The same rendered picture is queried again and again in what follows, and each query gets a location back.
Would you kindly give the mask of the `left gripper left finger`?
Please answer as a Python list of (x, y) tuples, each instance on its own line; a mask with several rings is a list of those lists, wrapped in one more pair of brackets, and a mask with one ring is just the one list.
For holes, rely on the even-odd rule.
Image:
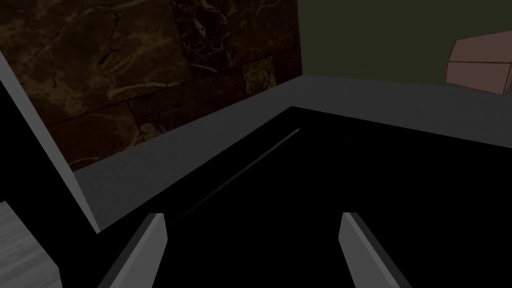
[(97, 288), (152, 288), (167, 242), (164, 214), (148, 214)]

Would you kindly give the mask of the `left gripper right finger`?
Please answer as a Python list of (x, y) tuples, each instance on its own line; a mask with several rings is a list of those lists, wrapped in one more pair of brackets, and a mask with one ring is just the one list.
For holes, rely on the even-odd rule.
[(358, 213), (342, 214), (338, 242), (355, 288), (412, 288)]

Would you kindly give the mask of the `black sink basin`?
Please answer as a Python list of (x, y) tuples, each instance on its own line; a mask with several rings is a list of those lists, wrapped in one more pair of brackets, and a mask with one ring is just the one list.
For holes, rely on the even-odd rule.
[(109, 226), (92, 286), (163, 213), (152, 288), (355, 288), (345, 212), (412, 288), (512, 288), (512, 148), (299, 107)]

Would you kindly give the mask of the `pink box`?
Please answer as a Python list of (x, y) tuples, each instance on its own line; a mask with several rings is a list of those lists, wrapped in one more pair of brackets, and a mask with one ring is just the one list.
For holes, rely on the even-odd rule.
[(445, 82), (506, 95), (512, 82), (512, 29), (457, 39), (447, 61)]

